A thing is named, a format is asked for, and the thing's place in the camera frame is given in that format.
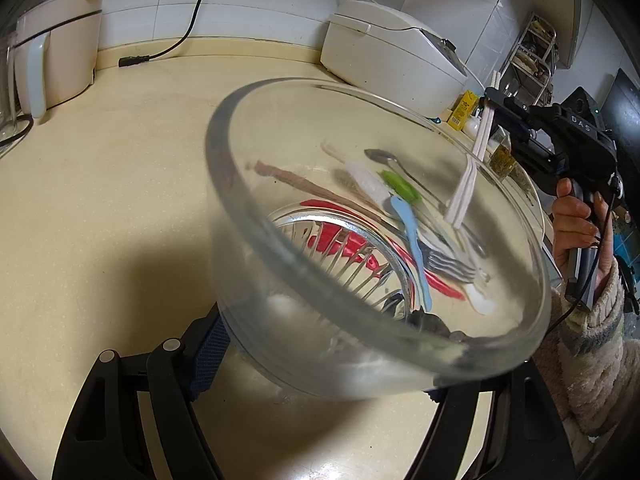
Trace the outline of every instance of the black cable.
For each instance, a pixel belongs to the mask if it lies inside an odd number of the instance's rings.
[[[122,66],[137,65],[139,63],[146,63],[147,61],[155,59],[156,57],[164,56],[164,54],[167,54],[167,53],[171,52],[174,48],[179,46],[184,40],[186,40],[189,37],[189,34],[191,33],[191,29],[193,28],[193,24],[196,22],[196,16],[198,14],[198,10],[200,9],[200,3],[201,2],[202,2],[202,0],[198,0],[196,2],[196,7],[195,7],[195,9],[193,9],[193,15],[191,16],[191,23],[189,24],[189,28],[187,29],[187,32],[184,33],[184,36],[180,38],[180,40],[178,40],[176,43],[174,43],[169,48],[163,50],[162,52],[158,52],[158,54],[153,54],[152,56],[126,56],[126,57],[121,57],[118,60],[118,66],[122,67]]]
[[[607,205],[607,214],[604,217],[604,232],[606,234],[607,231],[607,226],[609,225],[609,218],[611,216],[611,206],[613,205],[613,198],[611,199],[611,202]],[[593,259],[593,263],[591,264],[591,269],[589,269],[589,275],[587,277],[587,280],[584,282],[584,286],[582,288],[582,290],[580,291],[580,294],[578,294],[578,297],[575,299],[574,303],[572,304],[571,307],[569,307],[569,310],[567,310],[564,314],[562,314],[562,316],[560,316],[558,319],[556,319],[556,321],[546,330],[545,332],[545,337],[548,336],[550,333],[553,332],[553,330],[555,330],[558,325],[560,325],[560,323],[562,323],[565,319],[567,319],[571,313],[575,310],[575,308],[578,306],[578,303],[580,303],[580,300],[582,299],[582,296],[584,295],[584,293],[586,292],[588,286],[591,284],[591,279],[593,278],[593,273],[596,270],[596,267],[598,266],[598,261],[600,260],[600,252],[602,251],[602,248],[604,246],[604,243],[600,243],[598,244],[598,250],[596,251],[596,257]]]

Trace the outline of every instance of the white chopsticks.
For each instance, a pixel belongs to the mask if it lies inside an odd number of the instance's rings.
[[[500,87],[500,72],[494,71],[491,79],[491,86],[493,88]],[[484,106],[482,111],[482,118],[480,119],[480,127],[478,129],[478,135],[476,136],[476,142],[473,146],[473,154],[479,160],[482,160],[484,152],[486,151],[486,145],[489,141],[489,135],[491,134],[491,126],[494,123],[494,108],[490,104]],[[452,225],[454,229],[460,229],[462,221],[465,218],[466,210],[469,208],[471,198],[474,194],[474,188],[476,187],[476,176],[478,175],[478,167],[476,166],[476,160],[471,156],[466,156],[466,168],[462,174],[462,178],[458,182],[456,191],[453,194],[447,213],[444,219]]]

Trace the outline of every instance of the hand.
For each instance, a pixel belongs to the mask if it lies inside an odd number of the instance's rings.
[[[595,236],[598,229],[586,219],[591,215],[591,210],[581,200],[570,196],[571,181],[568,178],[558,182],[555,200],[551,210],[554,213],[554,250],[553,256],[560,272],[565,277],[566,267],[569,262],[569,249],[586,248],[597,242]],[[599,192],[595,194],[593,210],[596,213],[600,225],[604,224],[607,215],[607,203]],[[596,270],[596,292],[594,299],[600,297],[607,285],[611,264],[613,262],[613,227],[611,218],[604,229],[604,236],[600,242],[603,244],[600,250],[598,269]]]

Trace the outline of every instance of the beige countertop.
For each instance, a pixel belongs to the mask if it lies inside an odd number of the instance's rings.
[[[329,77],[292,60],[196,56],[97,72],[0,160],[0,428],[51,476],[73,403],[107,348],[147,352],[216,296],[206,124],[249,82]],[[436,404],[425,394],[319,402],[271,384],[231,350],[194,404],[229,480],[404,478]],[[142,397],[149,420],[148,397]],[[465,464],[479,449],[488,397]],[[145,426],[158,478],[158,437]]]

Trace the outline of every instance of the dish rack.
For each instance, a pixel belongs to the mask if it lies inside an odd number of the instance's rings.
[[[556,30],[534,12],[502,66],[504,93],[527,105],[550,105],[557,62]]]

